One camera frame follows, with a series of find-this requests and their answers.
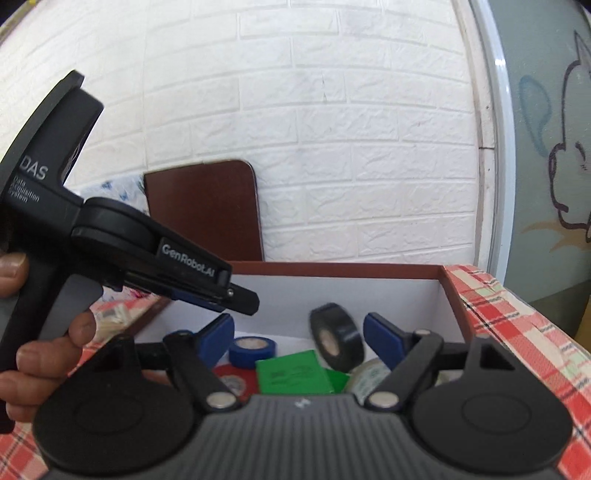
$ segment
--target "silver screw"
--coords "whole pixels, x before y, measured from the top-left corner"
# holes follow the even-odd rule
[[[392,408],[400,401],[398,395],[392,392],[376,392],[369,396],[369,402],[378,408]]]
[[[230,392],[214,392],[207,396],[206,401],[207,405],[211,408],[221,410],[234,405],[236,403],[236,397]]]

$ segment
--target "black electrical tape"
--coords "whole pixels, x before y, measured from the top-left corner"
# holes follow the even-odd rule
[[[322,358],[333,370],[349,373],[363,363],[363,338],[343,307],[328,303],[312,310],[310,330]]]

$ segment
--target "green box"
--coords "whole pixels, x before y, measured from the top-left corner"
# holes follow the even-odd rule
[[[314,350],[279,356],[256,363],[259,389],[269,395],[322,395],[334,393],[329,376]]]
[[[345,385],[349,381],[350,376],[330,368],[325,368],[325,370],[335,393],[341,393],[345,389]]]

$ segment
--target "brown wooden board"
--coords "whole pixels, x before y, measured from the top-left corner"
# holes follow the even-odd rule
[[[144,176],[150,216],[224,260],[262,261],[256,178],[225,160]]]

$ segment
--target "cartoon drawing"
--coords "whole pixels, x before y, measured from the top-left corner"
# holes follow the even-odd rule
[[[560,225],[583,230],[591,244],[591,50],[577,32],[574,42],[577,60],[566,69],[562,87],[562,142],[550,151],[548,174]]]
[[[552,118],[552,103],[544,85],[531,75],[524,75],[519,81],[519,104],[525,119],[525,126],[537,152],[548,158],[544,144],[544,128]]]

